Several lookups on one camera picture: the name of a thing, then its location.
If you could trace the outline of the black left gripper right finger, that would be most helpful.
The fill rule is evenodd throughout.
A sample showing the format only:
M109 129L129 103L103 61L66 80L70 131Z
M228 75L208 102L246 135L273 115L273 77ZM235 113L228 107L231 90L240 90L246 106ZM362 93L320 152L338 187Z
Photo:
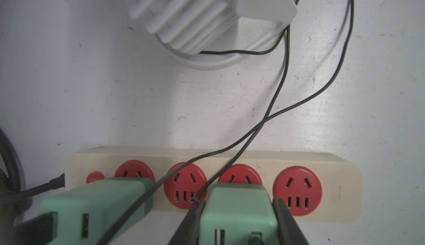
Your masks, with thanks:
M286 203L282 199L274 197L272 205L278 221L279 244L309 245Z

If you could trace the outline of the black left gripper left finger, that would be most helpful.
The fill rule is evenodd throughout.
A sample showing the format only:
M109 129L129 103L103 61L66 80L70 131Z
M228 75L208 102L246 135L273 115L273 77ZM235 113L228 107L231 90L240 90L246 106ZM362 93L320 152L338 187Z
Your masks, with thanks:
M168 245L198 244L200 217L204 207L205 200L196 201L192 205Z

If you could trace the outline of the green plug white fan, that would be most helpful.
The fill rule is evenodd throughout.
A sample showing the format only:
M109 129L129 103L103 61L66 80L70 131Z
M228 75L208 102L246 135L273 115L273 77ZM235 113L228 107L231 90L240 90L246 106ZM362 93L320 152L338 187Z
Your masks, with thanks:
M200 216L200 245L279 244L278 221L261 184L217 183Z

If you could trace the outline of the green plug blue fan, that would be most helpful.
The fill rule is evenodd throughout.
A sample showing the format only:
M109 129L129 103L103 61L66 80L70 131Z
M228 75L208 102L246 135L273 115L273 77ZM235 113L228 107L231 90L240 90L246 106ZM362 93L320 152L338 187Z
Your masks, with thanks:
M38 212L57 215L53 245L94 245L153 184L149 178L97 180L45 199Z

